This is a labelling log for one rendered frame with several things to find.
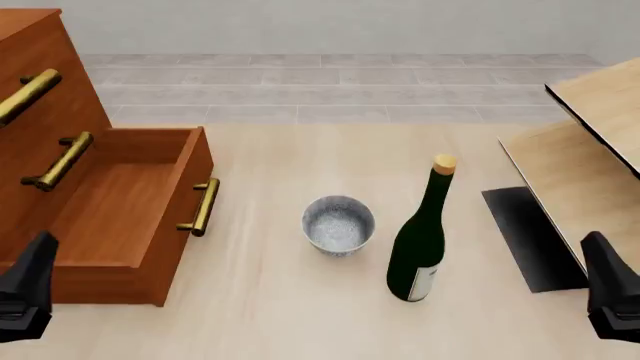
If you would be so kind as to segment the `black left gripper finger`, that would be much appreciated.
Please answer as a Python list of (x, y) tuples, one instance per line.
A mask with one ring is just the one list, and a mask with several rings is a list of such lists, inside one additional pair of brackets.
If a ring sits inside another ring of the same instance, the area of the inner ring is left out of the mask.
[(51, 306), (51, 281), (58, 240), (43, 230), (0, 275), (0, 306)]

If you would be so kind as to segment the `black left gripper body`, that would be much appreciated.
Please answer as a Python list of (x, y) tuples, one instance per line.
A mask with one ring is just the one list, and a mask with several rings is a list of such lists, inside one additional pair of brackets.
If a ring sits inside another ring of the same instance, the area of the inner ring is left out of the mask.
[(0, 341), (39, 339), (51, 319), (50, 295), (31, 300), (0, 295)]

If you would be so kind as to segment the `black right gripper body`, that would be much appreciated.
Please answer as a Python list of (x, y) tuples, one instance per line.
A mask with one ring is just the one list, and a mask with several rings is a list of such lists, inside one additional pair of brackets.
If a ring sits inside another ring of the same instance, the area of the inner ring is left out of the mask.
[(640, 299), (613, 304), (589, 300), (587, 310), (598, 338), (640, 342)]

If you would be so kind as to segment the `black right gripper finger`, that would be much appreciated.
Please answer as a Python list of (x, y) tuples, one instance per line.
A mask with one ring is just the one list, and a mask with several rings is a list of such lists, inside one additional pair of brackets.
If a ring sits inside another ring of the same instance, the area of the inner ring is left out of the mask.
[(640, 312), (640, 274), (631, 269), (599, 231), (580, 242), (589, 282), (589, 312)]

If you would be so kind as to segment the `wooden cabinet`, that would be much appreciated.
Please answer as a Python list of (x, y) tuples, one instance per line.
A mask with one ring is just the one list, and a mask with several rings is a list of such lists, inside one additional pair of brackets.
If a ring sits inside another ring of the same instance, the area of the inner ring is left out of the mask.
[(60, 12), (0, 8), (0, 272), (59, 242), (52, 298), (166, 302), (219, 182), (203, 128), (116, 128)]

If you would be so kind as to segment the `grey speckled bowl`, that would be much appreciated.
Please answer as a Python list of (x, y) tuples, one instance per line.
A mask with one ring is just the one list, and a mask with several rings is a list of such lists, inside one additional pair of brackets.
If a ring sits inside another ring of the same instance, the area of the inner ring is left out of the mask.
[(345, 195), (329, 195), (314, 200), (301, 217), (308, 242), (320, 253), (348, 257), (365, 247), (375, 232), (371, 210), (359, 200)]

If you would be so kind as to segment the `open wooden drawer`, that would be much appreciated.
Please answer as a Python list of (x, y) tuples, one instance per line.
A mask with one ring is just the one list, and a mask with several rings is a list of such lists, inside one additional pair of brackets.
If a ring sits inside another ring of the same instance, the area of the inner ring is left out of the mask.
[(213, 161), (203, 128), (113, 128), (52, 191), (20, 180), (61, 154), (0, 170), (0, 274), (38, 233), (59, 242), (57, 304), (164, 305), (188, 233), (204, 212)]

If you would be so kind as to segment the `closed wooden drawer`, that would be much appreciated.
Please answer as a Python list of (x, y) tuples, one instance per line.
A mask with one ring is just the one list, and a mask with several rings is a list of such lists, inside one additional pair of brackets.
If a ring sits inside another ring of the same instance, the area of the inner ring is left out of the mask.
[(59, 17), (0, 41), (0, 102), (23, 86), (21, 77), (34, 77), (48, 68), (59, 71), (61, 82), (6, 127), (110, 122)]
[[(98, 124), (71, 123), (64, 125), (14, 124), (0, 129), (0, 245), (12, 245), (30, 239), (32, 228), (43, 221), (37, 212), (50, 195), (64, 193), (74, 182), (89, 158), (97, 137), (111, 128), (110, 122)], [(41, 176), (65, 151), (58, 140), (77, 137), (82, 131), (94, 136), (93, 143), (74, 164), (53, 191), (40, 191), (31, 185), (21, 185), (25, 176)]]

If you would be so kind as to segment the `pale wooden rack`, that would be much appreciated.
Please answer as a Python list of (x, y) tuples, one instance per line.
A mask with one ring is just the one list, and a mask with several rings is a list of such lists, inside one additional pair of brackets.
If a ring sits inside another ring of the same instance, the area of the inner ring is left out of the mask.
[(598, 231), (640, 274), (640, 57), (545, 91), (569, 118), (501, 146), (578, 263)]

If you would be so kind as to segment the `dark green wine bottle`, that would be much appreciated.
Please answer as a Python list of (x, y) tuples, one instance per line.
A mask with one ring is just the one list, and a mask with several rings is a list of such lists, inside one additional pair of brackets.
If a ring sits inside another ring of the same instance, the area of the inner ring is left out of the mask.
[(419, 302), (430, 293), (444, 258), (442, 214), (456, 164), (452, 155), (435, 156), (420, 206), (395, 238), (386, 284), (394, 296), (405, 302)]

